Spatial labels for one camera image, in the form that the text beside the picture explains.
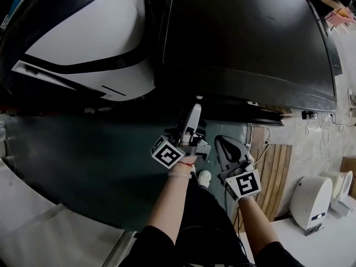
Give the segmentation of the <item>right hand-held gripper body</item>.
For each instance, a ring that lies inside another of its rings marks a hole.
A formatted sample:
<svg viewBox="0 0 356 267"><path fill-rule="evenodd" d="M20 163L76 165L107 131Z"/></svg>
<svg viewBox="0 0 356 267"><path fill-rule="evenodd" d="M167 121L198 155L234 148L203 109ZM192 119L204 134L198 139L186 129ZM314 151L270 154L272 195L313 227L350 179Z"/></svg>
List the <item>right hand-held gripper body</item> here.
<svg viewBox="0 0 356 267"><path fill-rule="evenodd" d="M218 178L234 201L254 196L261 191L258 169L254 169L249 160L220 173Z"/></svg>

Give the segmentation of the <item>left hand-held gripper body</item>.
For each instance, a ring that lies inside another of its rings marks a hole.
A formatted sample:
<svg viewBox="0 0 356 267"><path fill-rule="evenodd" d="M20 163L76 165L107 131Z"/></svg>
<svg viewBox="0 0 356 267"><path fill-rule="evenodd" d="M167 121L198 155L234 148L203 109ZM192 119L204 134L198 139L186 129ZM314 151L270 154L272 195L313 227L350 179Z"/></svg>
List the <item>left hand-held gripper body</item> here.
<svg viewBox="0 0 356 267"><path fill-rule="evenodd" d="M151 157L170 169L183 157L196 156L207 160L211 146L206 142L206 123L196 129L174 127L166 129L151 148Z"/></svg>

